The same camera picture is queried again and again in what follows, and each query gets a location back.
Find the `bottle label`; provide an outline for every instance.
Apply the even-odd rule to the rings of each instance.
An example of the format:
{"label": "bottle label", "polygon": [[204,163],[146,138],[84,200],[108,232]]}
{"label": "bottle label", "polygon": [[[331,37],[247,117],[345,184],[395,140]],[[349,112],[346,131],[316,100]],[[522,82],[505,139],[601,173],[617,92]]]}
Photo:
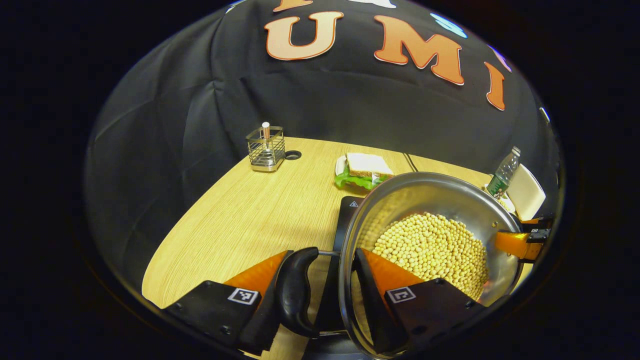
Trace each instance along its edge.
{"label": "bottle label", "polygon": [[507,191],[507,185],[494,175],[493,179],[491,179],[491,182],[486,187],[486,191],[496,199],[501,199],[504,192]]}

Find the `metal pen holder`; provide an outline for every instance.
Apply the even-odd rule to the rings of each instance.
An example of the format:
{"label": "metal pen holder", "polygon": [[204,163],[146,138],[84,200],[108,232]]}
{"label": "metal pen holder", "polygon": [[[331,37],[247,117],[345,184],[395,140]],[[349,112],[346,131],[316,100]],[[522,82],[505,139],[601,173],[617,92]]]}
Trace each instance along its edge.
{"label": "metal pen holder", "polygon": [[259,127],[246,136],[251,169],[273,172],[284,160],[284,130],[281,126],[270,126],[265,136],[263,129]]}

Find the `plastic water bottle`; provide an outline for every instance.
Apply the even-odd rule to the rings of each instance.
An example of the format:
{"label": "plastic water bottle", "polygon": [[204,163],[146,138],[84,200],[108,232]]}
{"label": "plastic water bottle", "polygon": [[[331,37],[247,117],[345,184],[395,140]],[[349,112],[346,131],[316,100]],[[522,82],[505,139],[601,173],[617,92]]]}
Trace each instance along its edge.
{"label": "plastic water bottle", "polygon": [[486,191],[496,199],[502,198],[509,184],[511,184],[513,174],[515,174],[519,165],[520,149],[514,146],[511,153],[502,160],[498,170],[493,174],[493,179],[491,179],[491,182],[486,187]]}

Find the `table surface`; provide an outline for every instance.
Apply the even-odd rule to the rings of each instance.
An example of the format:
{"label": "table surface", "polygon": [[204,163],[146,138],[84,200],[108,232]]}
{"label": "table surface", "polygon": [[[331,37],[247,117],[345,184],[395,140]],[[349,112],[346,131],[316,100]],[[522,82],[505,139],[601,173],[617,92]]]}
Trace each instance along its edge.
{"label": "table surface", "polygon": [[[366,195],[333,183],[335,161],[346,152],[383,156],[395,174],[413,171],[401,152],[290,137],[285,138],[285,147],[300,151],[302,157],[285,160],[273,173],[252,171],[245,158],[182,216],[147,267],[142,282],[146,299],[165,308],[205,280],[225,282],[283,250],[314,246],[332,250],[341,198]],[[454,176],[478,187],[491,179],[441,161],[414,155],[411,159],[419,171]],[[328,256],[318,257],[308,271],[312,321],[329,260]],[[523,270],[520,282],[530,269]],[[299,360],[307,341],[280,326],[271,350],[259,358]]]}

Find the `black handle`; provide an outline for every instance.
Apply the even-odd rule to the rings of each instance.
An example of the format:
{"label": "black handle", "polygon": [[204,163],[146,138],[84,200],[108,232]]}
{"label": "black handle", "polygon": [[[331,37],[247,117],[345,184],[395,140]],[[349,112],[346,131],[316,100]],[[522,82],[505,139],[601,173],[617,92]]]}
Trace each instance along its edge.
{"label": "black handle", "polygon": [[317,257],[317,247],[307,247],[292,253],[280,265],[276,279],[280,322],[292,332],[308,338],[320,335],[307,314],[311,301],[307,270]]}

